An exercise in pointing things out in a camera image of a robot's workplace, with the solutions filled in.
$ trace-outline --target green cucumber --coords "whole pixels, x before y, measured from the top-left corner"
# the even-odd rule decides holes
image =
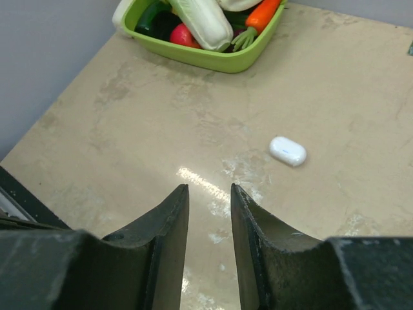
[[[138,34],[144,34],[149,37],[155,37],[155,29],[152,26],[156,15],[160,12],[170,12],[172,7],[162,1],[155,1],[150,4],[146,10],[142,13],[141,17],[137,21],[135,32]]]

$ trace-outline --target toy vegetable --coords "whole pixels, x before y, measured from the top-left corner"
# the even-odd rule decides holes
[[[261,0],[216,0],[219,6],[226,11],[240,12],[252,8],[257,5]]]
[[[186,47],[201,48],[197,41],[195,41],[189,29],[184,24],[176,26],[170,35],[170,42],[184,45]]]
[[[254,42],[254,38],[261,34],[265,27],[267,27],[281,2],[282,0],[263,0],[263,2],[252,11],[245,21],[247,30],[232,40],[234,51],[240,48],[243,50]]]
[[[222,52],[229,47],[234,36],[216,0],[168,0],[205,50]]]
[[[152,23],[160,12],[170,12],[171,6],[162,2],[162,1],[155,1],[151,3],[145,11],[143,11],[141,17],[137,21],[135,32],[138,34],[144,34],[149,37],[155,37],[154,35],[154,28],[152,27]]]

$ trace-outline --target green basket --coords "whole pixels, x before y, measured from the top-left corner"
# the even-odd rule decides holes
[[[134,32],[134,28],[141,14],[148,5],[154,1],[155,0],[134,0],[123,16],[123,30],[138,40],[147,50],[155,54],[182,63],[226,73],[241,72],[251,67],[270,41],[284,12],[286,3],[286,1],[282,2],[274,17],[271,19],[271,22],[248,48],[235,53],[219,53],[173,44]]]

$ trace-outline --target orange carrot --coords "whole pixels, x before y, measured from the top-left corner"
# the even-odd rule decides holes
[[[245,21],[245,26],[253,27],[258,35],[264,31],[274,14],[276,13],[282,0],[263,0]]]

